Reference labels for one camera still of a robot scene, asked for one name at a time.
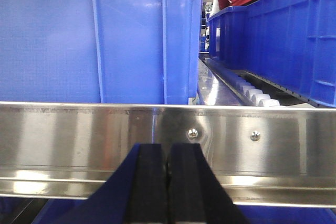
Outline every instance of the bolt head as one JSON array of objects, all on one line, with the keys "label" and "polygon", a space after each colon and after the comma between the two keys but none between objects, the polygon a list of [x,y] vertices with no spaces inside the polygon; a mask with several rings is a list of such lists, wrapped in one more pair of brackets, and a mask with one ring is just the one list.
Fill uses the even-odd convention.
[{"label": "bolt head", "polygon": [[252,141],[258,141],[260,139],[260,132],[259,131],[253,131],[251,133],[251,140]]},{"label": "bolt head", "polygon": [[190,130],[188,130],[187,134],[188,134],[189,138],[197,138],[198,137],[197,129],[190,129]]}]

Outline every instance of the stainless steel rail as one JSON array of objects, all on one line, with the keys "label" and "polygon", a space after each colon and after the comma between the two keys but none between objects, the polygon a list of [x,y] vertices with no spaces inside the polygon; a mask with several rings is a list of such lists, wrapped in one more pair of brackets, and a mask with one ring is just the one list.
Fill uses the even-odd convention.
[{"label": "stainless steel rail", "polygon": [[237,204],[336,207],[330,109],[1,102],[0,195],[86,198],[136,142],[200,143]]}]

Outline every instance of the metal surface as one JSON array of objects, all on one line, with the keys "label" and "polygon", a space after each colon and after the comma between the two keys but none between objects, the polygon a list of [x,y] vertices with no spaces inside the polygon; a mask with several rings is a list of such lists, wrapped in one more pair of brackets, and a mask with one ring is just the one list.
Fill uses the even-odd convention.
[{"label": "metal surface", "polygon": [[335,124],[329,109],[2,102],[0,194],[86,198],[134,143],[197,142],[235,203],[335,207]]},{"label": "metal surface", "polygon": [[238,96],[214,76],[201,60],[198,61],[198,95],[204,105],[243,105]]}]

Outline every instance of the blue plastic crate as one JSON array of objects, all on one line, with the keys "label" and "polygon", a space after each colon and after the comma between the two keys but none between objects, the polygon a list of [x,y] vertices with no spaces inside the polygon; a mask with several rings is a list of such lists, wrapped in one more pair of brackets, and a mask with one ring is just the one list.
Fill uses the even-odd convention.
[{"label": "blue plastic crate", "polygon": [[211,40],[214,58],[336,107],[336,0],[259,0],[219,16],[221,46],[214,53]]},{"label": "blue plastic crate", "polygon": [[31,224],[50,224],[83,202],[84,200],[50,199]]},{"label": "blue plastic crate", "polygon": [[[32,224],[49,224],[83,200],[51,199]],[[251,224],[332,224],[336,215],[327,208],[239,206]]]},{"label": "blue plastic crate", "polygon": [[202,0],[0,0],[0,100],[186,104]]},{"label": "blue plastic crate", "polygon": [[239,206],[251,224],[332,224],[336,215],[326,208]]},{"label": "blue plastic crate", "polygon": [[209,22],[209,54],[212,58],[219,59],[220,53],[220,43],[221,43],[221,21],[220,13],[216,13],[214,16],[208,19]]}]

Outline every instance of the plastic crate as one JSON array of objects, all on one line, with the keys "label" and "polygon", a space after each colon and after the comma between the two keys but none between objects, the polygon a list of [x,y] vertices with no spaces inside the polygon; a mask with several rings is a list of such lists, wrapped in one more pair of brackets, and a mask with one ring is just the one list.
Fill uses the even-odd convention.
[{"label": "plastic crate", "polygon": [[186,104],[202,0],[0,0],[0,100]]},{"label": "plastic crate", "polygon": [[79,206],[83,202],[84,200],[50,199],[31,224],[53,223],[59,217]]},{"label": "plastic crate", "polygon": [[336,0],[259,0],[219,15],[220,56],[214,44],[210,49],[215,59],[336,107]]},{"label": "plastic crate", "polygon": [[239,206],[251,224],[332,224],[336,215],[326,208]]},{"label": "plastic crate", "polygon": [[[83,200],[55,200],[46,203],[32,224],[49,224],[83,203]],[[336,215],[326,208],[239,206],[251,224],[332,224]]]}]

